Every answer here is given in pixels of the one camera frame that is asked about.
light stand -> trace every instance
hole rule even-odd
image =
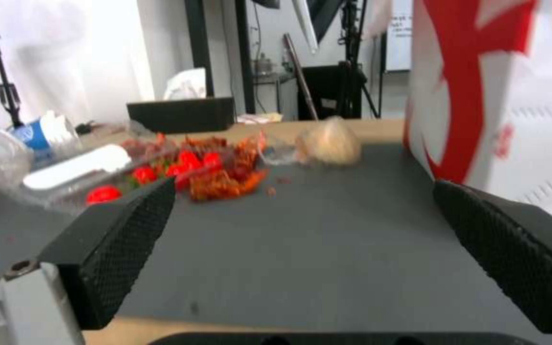
[[[366,17],[366,8],[368,0],[363,0],[361,7],[361,20],[359,27],[363,28],[363,24]],[[370,97],[370,92],[366,87],[368,78],[363,74],[363,71],[359,67],[357,60],[359,59],[359,47],[361,46],[361,29],[355,26],[357,22],[357,0],[346,0],[342,7],[342,32],[343,35],[338,40],[339,44],[345,46],[346,60],[340,61],[338,64],[342,71],[342,85],[340,86],[340,94],[337,103],[337,114],[343,118],[351,116],[353,111],[353,93],[357,85],[361,85],[368,104],[374,113],[376,118],[379,117],[374,102]]]
[[[1,81],[0,84],[0,102],[3,105],[4,109],[10,114],[12,119],[12,125],[14,128],[22,127],[23,123],[18,117],[18,112],[20,111],[20,99],[18,98],[18,92],[14,84],[9,83],[6,75],[6,69],[4,68],[4,63],[1,59],[1,50],[0,50],[0,75]]]

red and white box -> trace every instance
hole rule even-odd
[[[435,179],[552,213],[552,0],[414,0],[404,144]]]

cable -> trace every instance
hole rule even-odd
[[[253,2],[254,7],[254,19],[257,21],[257,33],[259,34],[259,40],[257,42],[257,53],[254,55],[254,98],[257,100],[259,107],[263,113],[267,113],[261,100],[259,100],[259,74],[257,73],[257,61],[259,61],[259,53],[261,52],[261,24],[259,23],[259,14],[257,13],[257,3]]]
[[[231,93],[232,100],[234,100],[234,111],[237,114],[236,96],[234,95],[234,79],[233,79],[232,74],[231,74],[231,59],[230,59],[230,52],[229,52],[230,43],[227,39],[227,30],[226,30],[226,26],[225,26],[225,2],[224,2],[224,0],[221,0],[221,24],[223,25],[223,34],[225,36],[225,47],[227,48],[227,66],[228,66],[228,71],[229,71],[229,75],[230,75],[230,93]]]
[[[374,59],[376,59],[376,37],[372,38],[372,57],[370,57],[370,92],[374,91]]]

black cable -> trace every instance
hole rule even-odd
[[[261,107],[263,113],[267,113],[263,107],[263,104],[261,104],[261,100],[259,100],[259,74],[257,73],[257,61],[259,61],[259,53],[261,53],[261,24],[259,23],[259,14],[257,13],[256,2],[253,2],[253,7],[254,18],[257,21],[257,33],[259,34],[257,53],[254,55],[254,98],[257,100],[257,103],[259,104],[259,107]]]

gray table surface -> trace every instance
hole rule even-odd
[[[460,246],[431,188],[418,163],[389,144],[364,147],[353,168],[272,168],[261,190],[239,200],[196,205],[178,196],[119,315],[324,332],[498,332],[552,344]],[[0,275],[71,220],[0,200]]]

